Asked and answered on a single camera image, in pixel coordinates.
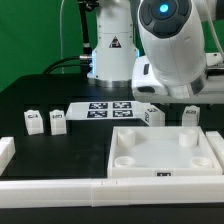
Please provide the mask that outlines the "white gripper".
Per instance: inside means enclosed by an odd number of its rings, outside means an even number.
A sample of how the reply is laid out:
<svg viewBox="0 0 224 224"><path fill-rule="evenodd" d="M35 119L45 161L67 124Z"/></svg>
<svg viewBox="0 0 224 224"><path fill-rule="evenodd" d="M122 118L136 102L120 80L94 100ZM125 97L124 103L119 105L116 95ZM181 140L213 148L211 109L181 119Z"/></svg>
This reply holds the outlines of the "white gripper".
<svg viewBox="0 0 224 224"><path fill-rule="evenodd" d="M147 57L139 57L132 77L134 98L144 103L224 104L224 62L219 53L207 53L206 60L208 65L204 77L193 85L193 90L198 90L198 93L189 95L181 90L171 96L168 89L154 77Z"/></svg>

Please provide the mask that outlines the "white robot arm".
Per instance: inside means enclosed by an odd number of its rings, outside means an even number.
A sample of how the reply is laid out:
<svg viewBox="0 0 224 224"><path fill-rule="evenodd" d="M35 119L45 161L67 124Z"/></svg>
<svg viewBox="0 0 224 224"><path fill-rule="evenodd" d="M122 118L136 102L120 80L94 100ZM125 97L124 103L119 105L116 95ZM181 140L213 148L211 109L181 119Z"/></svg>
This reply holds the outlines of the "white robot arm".
<svg viewBox="0 0 224 224"><path fill-rule="evenodd" d="M89 83L131 86L150 103L224 104L224 51L205 51L202 23L224 0L78 0L97 16Z"/></svg>

